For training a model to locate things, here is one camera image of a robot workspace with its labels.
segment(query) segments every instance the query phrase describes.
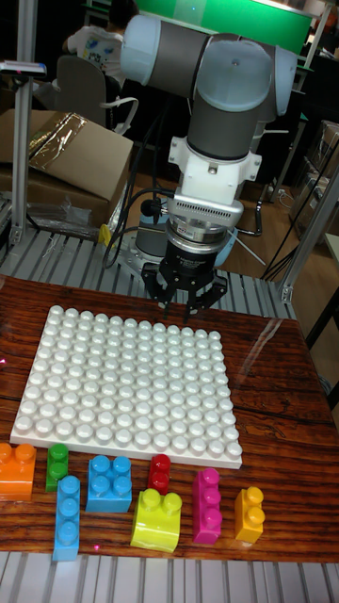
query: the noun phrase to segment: white baseplate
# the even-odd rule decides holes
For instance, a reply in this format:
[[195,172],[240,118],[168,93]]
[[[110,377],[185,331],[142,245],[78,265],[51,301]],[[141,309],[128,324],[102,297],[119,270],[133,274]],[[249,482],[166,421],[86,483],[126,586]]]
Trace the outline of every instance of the white baseplate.
[[53,306],[10,436],[238,469],[220,334]]

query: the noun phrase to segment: orange block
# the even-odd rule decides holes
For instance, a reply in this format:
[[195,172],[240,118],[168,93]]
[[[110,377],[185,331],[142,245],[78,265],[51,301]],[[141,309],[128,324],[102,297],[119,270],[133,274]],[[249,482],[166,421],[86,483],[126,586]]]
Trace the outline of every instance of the orange block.
[[251,486],[241,490],[235,499],[235,540],[254,545],[264,530],[265,513],[262,509],[264,495]]
[[30,444],[12,448],[0,443],[0,500],[32,498],[37,449]]

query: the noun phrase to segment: pink block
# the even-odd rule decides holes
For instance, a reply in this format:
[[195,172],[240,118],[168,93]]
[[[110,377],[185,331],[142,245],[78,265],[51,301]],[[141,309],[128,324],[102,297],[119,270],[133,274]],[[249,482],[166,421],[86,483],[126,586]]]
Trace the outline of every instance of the pink block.
[[200,471],[193,481],[193,542],[213,545],[221,534],[221,499],[216,469]]

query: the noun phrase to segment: chair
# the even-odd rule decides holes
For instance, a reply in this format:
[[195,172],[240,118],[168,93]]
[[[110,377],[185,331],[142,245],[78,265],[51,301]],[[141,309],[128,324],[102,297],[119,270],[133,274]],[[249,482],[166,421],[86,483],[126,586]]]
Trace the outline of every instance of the chair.
[[112,107],[132,103],[132,108],[124,121],[114,128],[117,134],[124,134],[137,112],[136,98],[119,98],[106,102],[106,85],[103,72],[83,58],[60,57],[56,66],[56,110],[78,113],[82,117],[106,127],[106,112]]

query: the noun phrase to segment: wooden table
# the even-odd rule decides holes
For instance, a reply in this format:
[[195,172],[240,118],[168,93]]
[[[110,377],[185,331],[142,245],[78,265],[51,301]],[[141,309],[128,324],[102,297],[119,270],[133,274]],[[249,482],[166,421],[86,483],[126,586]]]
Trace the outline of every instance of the wooden table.
[[[24,385],[51,305],[75,306],[123,318],[161,321],[153,301],[43,285],[0,276],[1,440],[8,441]],[[184,307],[171,307],[169,325],[183,324]],[[190,326],[218,328],[230,379],[243,465],[220,469],[222,535],[215,546],[192,544],[191,484],[198,467],[174,464],[171,488],[183,498],[175,557],[261,561],[337,562],[339,559],[339,436],[315,368],[294,320],[206,310]],[[265,342],[264,329],[275,334]],[[70,453],[70,473],[82,483],[80,553],[161,557],[129,546],[137,493],[148,462],[133,461],[133,503],[122,515],[84,513],[89,455]],[[45,494],[46,449],[38,450],[30,503],[2,503],[0,549],[51,552],[56,494]],[[257,485],[265,494],[264,535],[246,550],[230,548],[234,499]]]

